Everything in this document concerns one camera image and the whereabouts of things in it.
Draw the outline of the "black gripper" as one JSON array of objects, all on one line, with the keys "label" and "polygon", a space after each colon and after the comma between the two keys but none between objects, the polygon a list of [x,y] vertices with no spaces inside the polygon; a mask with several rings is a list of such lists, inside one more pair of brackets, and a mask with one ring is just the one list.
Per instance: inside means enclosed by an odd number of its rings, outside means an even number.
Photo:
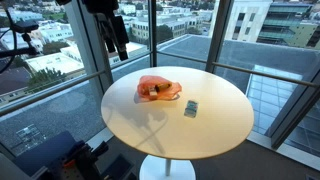
[{"label": "black gripper", "polygon": [[108,52],[115,52],[112,40],[117,40],[119,57],[121,60],[126,60],[128,58],[126,44],[129,39],[122,16],[115,14],[119,8],[118,0],[82,0],[82,3],[87,11],[94,15]]}]

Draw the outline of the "blue robot base cart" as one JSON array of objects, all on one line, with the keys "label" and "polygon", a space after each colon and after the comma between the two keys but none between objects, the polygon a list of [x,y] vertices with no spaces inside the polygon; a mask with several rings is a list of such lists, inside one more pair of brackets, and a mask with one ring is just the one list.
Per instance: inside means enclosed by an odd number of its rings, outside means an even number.
[{"label": "blue robot base cart", "polygon": [[98,157],[108,150],[105,141],[92,148],[83,140],[76,142],[68,131],[64,131],[22,153],[13,162],[27,175],[47,168],[49,180],[72,180],[71,175],[82,180],[123,180],[132,168],[123,155],[118,155],[104,172],[98,170]]}]

